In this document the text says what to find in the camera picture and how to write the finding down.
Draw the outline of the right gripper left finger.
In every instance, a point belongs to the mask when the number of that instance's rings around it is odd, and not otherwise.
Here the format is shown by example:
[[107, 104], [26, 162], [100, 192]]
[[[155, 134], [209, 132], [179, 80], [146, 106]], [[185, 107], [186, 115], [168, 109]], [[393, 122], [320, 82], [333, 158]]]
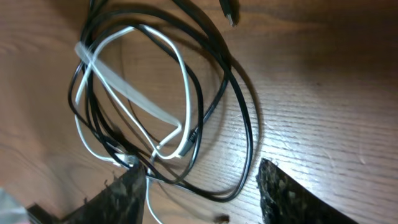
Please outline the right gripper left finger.
[[114, 179], [97, 196], [63, 218], [69, 224], [142, 223], [146, 197], [146, 172], [142, 165]]

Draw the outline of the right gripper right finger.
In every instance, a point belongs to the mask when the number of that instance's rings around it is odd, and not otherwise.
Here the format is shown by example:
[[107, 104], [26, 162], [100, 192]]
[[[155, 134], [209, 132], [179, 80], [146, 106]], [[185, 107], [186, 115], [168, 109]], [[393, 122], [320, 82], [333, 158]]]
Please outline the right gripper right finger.
[[268, 159], [256, 176], [262, 221], [267, 224], [355, 224]]

